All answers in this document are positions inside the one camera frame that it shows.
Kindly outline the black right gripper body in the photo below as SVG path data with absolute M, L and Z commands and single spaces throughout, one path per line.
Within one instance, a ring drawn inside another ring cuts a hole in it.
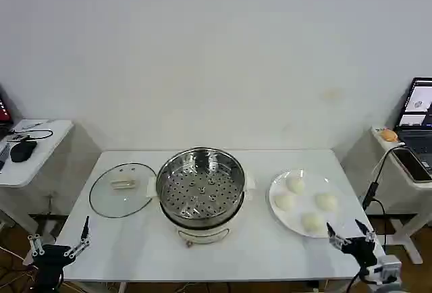
M 365 237 L 352 237 L 345 239 L 341 251 L 346 255 L 352 255 L 360 268 L 367 268 L 377 264 L 374 254 L 375 241 Z

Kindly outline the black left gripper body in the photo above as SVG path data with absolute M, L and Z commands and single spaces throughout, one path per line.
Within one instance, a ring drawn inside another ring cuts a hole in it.
M 64 268 L 73 259 L 65 256 L 70 246 L 46 244 L 44 254 L 33 258 L 32 265 L 36 267 L 33 288 L 60 288 L 64 281 Z

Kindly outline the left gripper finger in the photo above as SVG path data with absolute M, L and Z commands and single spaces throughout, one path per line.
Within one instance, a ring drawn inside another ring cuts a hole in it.
M 71 247 L 65 252 L 65 257 L 76 258 L 82 251 L 90 245 L 89 237 L 89 216 L 86 217 L 84 227 L 82 229 L 81 237 L 77 245 Z
M 43 249 L 43 244 L 41 241 L 41 236 L 39 234 L 29 235 L 28 241 L 30 243 L 31 255 L 33 257 L 43 256 L 45 250 Z

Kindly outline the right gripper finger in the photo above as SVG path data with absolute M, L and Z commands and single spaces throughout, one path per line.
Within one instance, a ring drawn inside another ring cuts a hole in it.
M 355 219 L 355 222 L 359 228 L 359 230 L 364 235 L 364 240 L 366 242 L 374 242 L 375 241 L 375 233 L 374 231 L 370 231 L 370 229 L 361 221 Z
M 327 234 L 329 236 L 330 245 L 332 245 L 334 248 L 343 248 L 351 244 L 351 241 L 349 239 L 337 235 L 335 230 L 330 225 L 330 223 L 326 223 L 326 225 L 327 225 Z

